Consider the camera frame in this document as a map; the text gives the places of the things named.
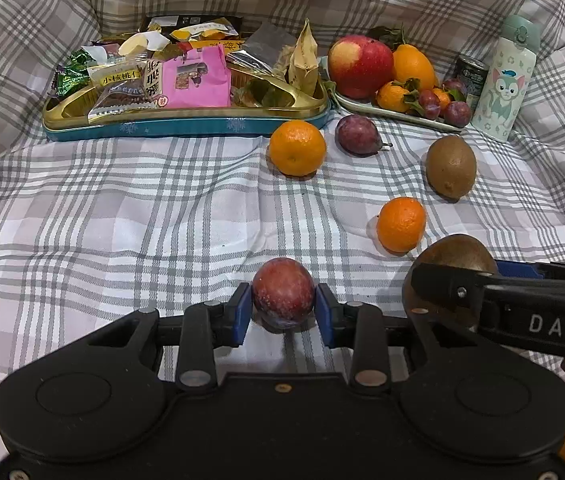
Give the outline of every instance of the yellow label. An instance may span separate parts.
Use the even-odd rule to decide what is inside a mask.
[[[127,81],[129,79],[140,79],[140,70],[138,70],[137,68],[133,68],[131,70],[123,70],[121,72],[116,72],[102,77],[98,82],[100,86],[107,86],[111,83],[118,83],[120,81]]]
[[[215,46],[221,44],[225,49],[225,56],[229,52],[235,52],[242,48],[242,44],[245,43],[244,40],[216,40],[216,41],[190,41],[189,44],[194,48],[202,48],[204,46]]]

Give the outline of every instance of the gold tray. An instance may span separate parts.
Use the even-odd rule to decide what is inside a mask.
[[[313,96],[293,88],[284,81],[242,68],[238,65],[227,63],[231,71],[232,86],[240,89],[254,78],[268,81],[271,85],[287,92],[293,104],[288,108],[243,107],[232,105],[222,108],[160,108],[151,110],[133,110],[110,116],[103,116],[96,122],[89,123],[87,114],[96,104],[98,93],[93,86],[88,86],[70,95],[63,101],[50,98],[45,103],[42,112],[42,122],[47,130],[65,130],[80,128],[95,124],[123,123],[147,119],[179,119],[179,118],[204,118],[204,117],[281,117],[286,119],[307,119],[324,112],[328,107],[325,87],[320,79],[315,86]]]

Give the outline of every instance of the beige paper wrapper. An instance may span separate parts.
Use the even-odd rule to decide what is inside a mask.
[[[312,96],[318,82],[318,45],[311,34],[309,19],[305,20],[296,48],[289,63],[289,84]]]

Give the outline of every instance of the pink snack package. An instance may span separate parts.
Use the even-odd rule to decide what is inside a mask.
[[[168,61],[150,59],[145,90],[159,108],[229,107],[231,72],[221,44]]]

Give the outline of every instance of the green bottle cap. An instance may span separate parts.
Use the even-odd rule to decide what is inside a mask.
[[[540,28],[533,22],[512,14],[502,23],[501,36],[534,54],[540,50]]]

